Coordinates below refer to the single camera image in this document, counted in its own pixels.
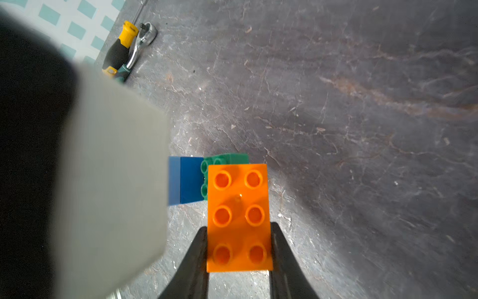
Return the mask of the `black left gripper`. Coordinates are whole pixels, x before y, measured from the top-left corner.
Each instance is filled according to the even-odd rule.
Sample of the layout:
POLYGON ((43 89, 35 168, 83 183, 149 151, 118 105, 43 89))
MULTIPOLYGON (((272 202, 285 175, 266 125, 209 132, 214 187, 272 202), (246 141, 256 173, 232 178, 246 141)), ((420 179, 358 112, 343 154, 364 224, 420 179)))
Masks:
POLYGON ((58 50, 1 13, 1 297, 48 299, 50 220, 61 131, 78 75, 58 50))

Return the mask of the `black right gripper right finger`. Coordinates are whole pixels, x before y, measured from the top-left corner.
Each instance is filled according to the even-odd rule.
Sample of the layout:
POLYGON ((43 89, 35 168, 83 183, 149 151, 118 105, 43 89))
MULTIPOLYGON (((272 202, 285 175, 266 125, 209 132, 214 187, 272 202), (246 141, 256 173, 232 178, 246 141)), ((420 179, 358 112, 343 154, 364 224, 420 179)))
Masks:
POLYGON ((271 299, 319 299, 303 274, 278 223, 271 223, 273 270, 270 274, 271 299))

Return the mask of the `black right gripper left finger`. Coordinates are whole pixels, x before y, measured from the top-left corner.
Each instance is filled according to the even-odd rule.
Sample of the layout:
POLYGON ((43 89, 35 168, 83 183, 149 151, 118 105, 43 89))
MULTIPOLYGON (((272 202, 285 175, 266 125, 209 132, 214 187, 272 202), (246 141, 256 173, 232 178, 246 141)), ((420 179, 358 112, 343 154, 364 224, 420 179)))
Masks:
POLYGON ((202 227, 159 299, 207 299, 208 290, 207 228, 202 227))

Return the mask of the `orange lego brick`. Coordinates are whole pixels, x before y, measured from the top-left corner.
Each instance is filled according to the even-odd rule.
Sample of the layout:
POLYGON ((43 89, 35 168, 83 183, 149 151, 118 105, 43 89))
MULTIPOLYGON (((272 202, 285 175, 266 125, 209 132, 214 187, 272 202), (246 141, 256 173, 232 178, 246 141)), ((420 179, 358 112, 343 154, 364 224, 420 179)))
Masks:
POLYGON ((273 270, 267 165, 211 165, 207 272, 258 270, 273 270))

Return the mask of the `dark blue lego brick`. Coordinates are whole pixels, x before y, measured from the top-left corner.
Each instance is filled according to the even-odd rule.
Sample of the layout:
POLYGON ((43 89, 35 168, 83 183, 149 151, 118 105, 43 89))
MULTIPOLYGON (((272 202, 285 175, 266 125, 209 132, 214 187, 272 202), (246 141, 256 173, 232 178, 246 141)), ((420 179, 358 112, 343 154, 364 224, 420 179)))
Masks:
POLYGON ((200 166, 202 157, 169 157, 169 206, 203 201, 201 187, 204 175, 200 166))

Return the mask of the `green lego brick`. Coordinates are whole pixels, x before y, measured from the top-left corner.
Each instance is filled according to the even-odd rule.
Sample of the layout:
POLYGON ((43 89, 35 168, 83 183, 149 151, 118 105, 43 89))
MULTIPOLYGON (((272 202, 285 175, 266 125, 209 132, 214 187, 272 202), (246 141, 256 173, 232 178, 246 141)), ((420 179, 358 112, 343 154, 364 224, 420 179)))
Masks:
POLYGON ((225 165, 225 164, 249 164, 249 156, 245 153, 225 153, 216 156, 205 157, 200 165, 200 170, 204 176, 204 182, 201 186, 200 193, 204 200, 207 200, 208 195, 208 169, 211 165, 225 165))

